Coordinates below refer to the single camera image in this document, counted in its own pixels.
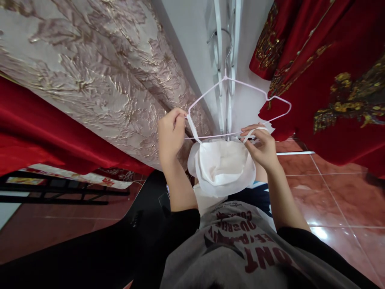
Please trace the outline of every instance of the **curtain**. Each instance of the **curtain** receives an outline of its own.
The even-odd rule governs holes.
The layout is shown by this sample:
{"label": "curtain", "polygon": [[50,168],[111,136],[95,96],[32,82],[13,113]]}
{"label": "curtain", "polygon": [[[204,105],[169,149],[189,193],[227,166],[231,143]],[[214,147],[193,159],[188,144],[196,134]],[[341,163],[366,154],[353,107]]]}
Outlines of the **curtain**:
{"label": "curtain", "polygon": [[[277,140],[295,133],[333,164],[385,177],[384,18],[380,0],[274,2],[249,67],[293,105],[272,122]],[[272,100],[259,116],[286,110]]]}
{"label": "curtain", "polygon": [[[160,169],[157,121],[196,98],[149,0],[10,0],[0,2],[0,27],[0,70]],[[209,135],[199,104],[192,117],[198,133]],[[178,156],[185,168],[191,146],[186,141]]]}
{"label": "curtain", "polygon": [[37,163],[79,174],[154,169],[125,154],[31,91],[0,77],[0,175]]}

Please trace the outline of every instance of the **gray t-shirt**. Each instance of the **gray t-shirt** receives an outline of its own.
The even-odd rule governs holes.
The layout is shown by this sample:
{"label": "gray t-shirt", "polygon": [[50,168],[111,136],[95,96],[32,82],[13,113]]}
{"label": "gray t-shirt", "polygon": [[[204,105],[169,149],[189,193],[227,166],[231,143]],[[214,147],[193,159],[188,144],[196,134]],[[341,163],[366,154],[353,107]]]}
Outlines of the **gray t-shirt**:
{"label": "gray t-shirt", "polygon": [[336,269],[293,247],[258,210],[225,202],[167,258],[160,288],[359,288]]}

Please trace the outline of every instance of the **white fabric pouch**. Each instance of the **white fabric pouch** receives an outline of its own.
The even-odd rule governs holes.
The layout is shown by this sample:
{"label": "white fabric pouch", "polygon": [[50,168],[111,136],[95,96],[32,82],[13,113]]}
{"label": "white fabric pouch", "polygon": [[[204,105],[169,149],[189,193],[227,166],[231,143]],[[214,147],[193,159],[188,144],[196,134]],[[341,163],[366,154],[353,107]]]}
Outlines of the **white fabric pouch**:
{"label": "white fabric pouch", "polygon": [[208,197],[237,193],[251,185],[256,174],[249,151],[235,137],[195,143],[188,157],[188,171],[199,180],[199,193]]}

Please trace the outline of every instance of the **hook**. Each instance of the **hook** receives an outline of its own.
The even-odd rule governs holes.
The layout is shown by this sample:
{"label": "hook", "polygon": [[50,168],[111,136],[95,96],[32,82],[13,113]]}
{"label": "hook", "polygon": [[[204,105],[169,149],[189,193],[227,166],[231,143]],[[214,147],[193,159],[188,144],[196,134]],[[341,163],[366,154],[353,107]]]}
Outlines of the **hook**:
{"label": "hook", "polygon": [[[230,32],[227,30],[227,29],[224,29],[224,28],[222,28],[221,29],[222,31],[225,31],[226,33],[227,33],[227,35],[229,36],[229,38],[230,38],[230,50],[229,50],[229,53],[227,54],[227,56],[226,56],[226,58],[225,58],[225,77],[227,77],[227,74],[226,74],[226,61],[227,61],[227,58],[229,57],[229,55],[230,55],[230,53],[231,53],[231,50],[233,49],[233,38],[231,37],[231,34],[230,34]],[[210,36],[210,38],[207,40],[207,43],[209,43],[210,41],[211,41],[211,38],[214,36],[214,34],[216,34],[217,33],[217,31],[215,30],[212,34],[211,34],[211,36]]]}

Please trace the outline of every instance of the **wire hanger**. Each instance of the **wire hanger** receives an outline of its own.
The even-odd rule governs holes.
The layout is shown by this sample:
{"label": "wire hanger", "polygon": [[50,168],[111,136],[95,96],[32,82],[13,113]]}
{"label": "wire hanger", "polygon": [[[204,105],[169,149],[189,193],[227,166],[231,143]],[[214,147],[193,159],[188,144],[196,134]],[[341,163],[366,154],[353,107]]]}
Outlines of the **wire hanger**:
{"label": "wire hanger", "polygon": [[[196,128],[195,128],[195,125],[194,125],[194,123],[193,123],[193,121],[192,121],[192,118],[191,118],[191,114],[190,114],[190,113],[191,113],[191,108],[192,108],[194,105],[196,105],[196,104],[198,103],[199,100],[201,100],[203,97],[205,97],[206,94],[208,94],[211,90],[213,90],[214,88],[216,88],[219,84],[221,84],[221,83],[224,82],[225,80],[233,81],[233,82],[235,82],[235,83],[239,83],[239,84],[245,85],[245,86],[247,86],[247,87],[250,87],[250,88],[252,88],[252,89],[255,89],[255,90],[257,90],[257,91],[263,93],[264,96],[265,96],[266,101],[271,101],[273,98],[277,98],[277,99],[279,99],[279,100],[281,100],[281,101],[283,101],[283,102],[285,102],[285,103],[287,103],[287,104],[289,105],[289,109],[288,109],[288,111],[287,111],[286,113],[281,114],[281,115],[279,115],[279,116],[277,116],[277,117],[274,117],[274,118],[272,118],[272,119],[270,119],[270,120],[264,122],[263,124],[266,124],[266,123],[268,123],[268,122],[271,122],[271,121],[273,121],[273,120],[276,120],[277,118],[280,118],[280,117],[282,117],[282,116],[284,116],[284,115],[287,115],[287,114],[289,113],[289,111],[292,109],[292,104],[291,104],[290,102],[288,102],[287,100],[284,100],[284,99],[280,98],[279,96],[273,96],[273,97],[271,97],[271,98],[267,98],[267,93],[264,92],[263,90],[261,90],[261,89],[255,87],[255,86],[252,86],[252,85],[250,85],[250,84],[241,82],[241,81],[239,81],[239,80],[236,80],[236,79],[227,77],[226,61],[227,61],[227,58],[229,57],[229,55],[230,55],[230,53],[231,53],[231,50],[233,49],[233,39],[232,39],[231,34],[230,34],[230,32],[229,32],[228,30],[226,30],[226,29],[224,29],[224,28],[222,28],[221,30],[222,30],[222,31],[225,31],[225,32],[228,34],[228,36],[229,36],[229,38],[230,38],[230,44],[231,44],[229,53],[227,54],[227,56],[226,56],[226,58],[225,58],[225,76],[224,76],[224,77],[223,77],[217,84],[215,84],[212,88],[210,88],[208,91],[206,91],[204,94],[202,94],[202,96],[199,97],[199,98],[198,98],[198,99],[197,99],[197,100],[196,100],[196,101],[195,101],[195,102],[188,108],[188,114],[187,114],[187,117],[186,117],[187,120],[188,120],[188,124],[190,125],[192,135],[193,135],[194,137],[192,137],[192,138],[185,138],[185,139],[193,139],[193,138],[194,138],[194,139],[195,139],[197,142],[199,142],[200,144],[202,144],[200,138],[212,138],[212,137],[219,137],[219,136],[229,136],[229,135],[233,135],[233,134],[240,134],[240,133],[242,133],[242,132],[233,132],[233,133],[228,133],[228,134],[219,134],[219,135],[215,135],[215,136],[198,136],[198,132],[197,132],[197,130],[196,130]],[[207,43],[210,42],[210,40],[212,39],[212,37],[213,37],[214,34],[216,34],[216,33],[217,33],[217,31],[215,30],[215,31],[212,33],[211,37],[208,39]]]}

